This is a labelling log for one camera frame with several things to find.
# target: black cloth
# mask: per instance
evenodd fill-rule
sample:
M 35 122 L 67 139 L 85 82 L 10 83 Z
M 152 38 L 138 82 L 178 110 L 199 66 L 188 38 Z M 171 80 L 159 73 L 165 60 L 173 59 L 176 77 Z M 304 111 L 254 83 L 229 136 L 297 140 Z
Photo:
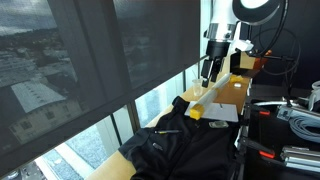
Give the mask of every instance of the black cloth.
M 234 165 L 238 125 L 211 128 L 213 120 L 184 116 L 189 102 L 177 97 L 155 127 L 142 128 L 119 151 L 136 169 L 131 179 L 228 179 Z M 158 130 L 181 130 L 157 134 Z

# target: white paper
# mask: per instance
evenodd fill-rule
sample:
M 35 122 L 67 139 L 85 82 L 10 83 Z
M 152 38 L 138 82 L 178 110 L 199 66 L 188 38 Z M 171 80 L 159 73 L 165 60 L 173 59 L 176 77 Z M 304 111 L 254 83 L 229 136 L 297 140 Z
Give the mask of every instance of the white paper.
M 191 101 L 188 109 L 184 113 L 185 116 L 190 116 L 190 109 L 196 104 L 196 101 Z M 210 103 L 201 118 L 223 120 L 230 122 L 238 122 L 237 107 L 234 104 L 219 104 Z

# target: sky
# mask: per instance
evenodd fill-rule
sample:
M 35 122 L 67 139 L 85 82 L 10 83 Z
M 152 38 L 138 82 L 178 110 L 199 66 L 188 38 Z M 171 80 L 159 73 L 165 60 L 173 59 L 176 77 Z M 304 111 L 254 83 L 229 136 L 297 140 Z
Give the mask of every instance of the sky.
M 57 27 L 46 0 L 1 0 L 0 36 Z

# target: coiled cable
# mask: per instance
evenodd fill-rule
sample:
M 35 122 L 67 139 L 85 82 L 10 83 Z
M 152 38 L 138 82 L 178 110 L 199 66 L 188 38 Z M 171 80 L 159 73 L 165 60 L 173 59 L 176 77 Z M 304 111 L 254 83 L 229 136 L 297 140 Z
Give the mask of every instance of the coiled cable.
M 320 128 L 320 120 L 297 116 L 289 120 L 291 130 L 300 138 L 320 143 L 320 134 L 311 132 L 307 127 Z

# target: desk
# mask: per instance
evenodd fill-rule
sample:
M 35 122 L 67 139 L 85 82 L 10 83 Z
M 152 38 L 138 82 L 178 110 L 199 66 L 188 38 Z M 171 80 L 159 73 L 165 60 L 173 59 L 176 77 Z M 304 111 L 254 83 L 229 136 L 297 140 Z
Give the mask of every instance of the desk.
M 234 87 L 234 83 L 228 83 L 225 85 L 222 92 L 216 98 L 214 102 L 225 103 L 225 104 L 235 104 L 237 106 L 237 112 L 240 114 L 242 112 L 243 105 L 245 103 L 247 89 L 249 87 L 250 79 L 244 78 L 241 82 L 241 88 Z M 193 95 L 192 88 L 184 92 L 181 97 L 186 101 L 197 101 L 199 97 Z M 170 105 L 166 110 L 161 112 L 157 117 L 155 117 L 147 127 L 153 127 L 157 124 L 160 117 L 167 114 L 172 110 L 173 106 Z M 127 161 L 119 151 L 116 151 L 111 155 L 100 167 L 98 167 L 87 179 L 88 180 L 127 180 L 136 172 L 132 163 Z

